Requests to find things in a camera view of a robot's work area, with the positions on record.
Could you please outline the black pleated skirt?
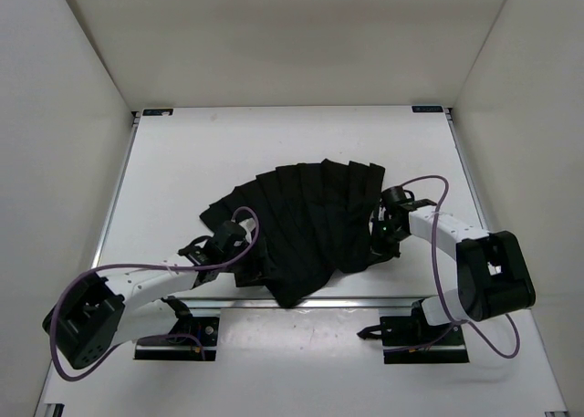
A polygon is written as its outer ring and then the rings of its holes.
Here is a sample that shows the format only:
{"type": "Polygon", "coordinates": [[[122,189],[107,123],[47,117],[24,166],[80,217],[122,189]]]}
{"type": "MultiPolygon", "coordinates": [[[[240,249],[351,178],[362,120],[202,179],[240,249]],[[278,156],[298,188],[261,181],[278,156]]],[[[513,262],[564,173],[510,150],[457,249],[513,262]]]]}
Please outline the black pleated skirt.
{"type": "Polygon", "coordinates": [[[384,173],[377,164],[330,160],[279,166],[236,186],[200,219],[214,231],[236,209],[251,208],[274,263],[262,284],[280,307],[292,308],[336,271],[358,273],[391,259],[370,233],[384,173]]]}

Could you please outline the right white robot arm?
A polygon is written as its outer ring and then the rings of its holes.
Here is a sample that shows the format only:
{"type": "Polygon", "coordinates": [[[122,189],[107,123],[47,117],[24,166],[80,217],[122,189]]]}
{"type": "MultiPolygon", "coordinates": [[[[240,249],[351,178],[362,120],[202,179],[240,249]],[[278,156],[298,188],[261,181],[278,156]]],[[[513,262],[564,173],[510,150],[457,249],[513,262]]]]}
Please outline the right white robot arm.
{"type": "Polygon", "coordinates": [[[400,255],[400,243],[413,236],[427,241],[456,264],[456,287],[421,302],[422,313],[409,322],[413,340],[430,344],[448,323],[480,322],[530,308],[536,292],[515,235],[466,224],[438,204],[417,200],[401,186],[381,193],[371,219],[371,260],[400,255]]]}

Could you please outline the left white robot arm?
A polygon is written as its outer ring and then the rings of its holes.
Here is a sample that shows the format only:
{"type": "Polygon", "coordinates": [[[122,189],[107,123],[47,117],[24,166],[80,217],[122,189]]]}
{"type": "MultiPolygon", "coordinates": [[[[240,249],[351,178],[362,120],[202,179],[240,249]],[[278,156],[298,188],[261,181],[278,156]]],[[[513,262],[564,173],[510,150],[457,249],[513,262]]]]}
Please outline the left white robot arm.
{"type": "Polygon", "coordinates": [[[52,356],[74,370],[95,366],[127,341],[164,335],[180,342],[191,330],[188,307],[177,298],[222,273],[253,264],[259,244],[252,216],[223,222],[168,260],[156,264],[99,266],[78,276],[43,321],[52,356]]]}

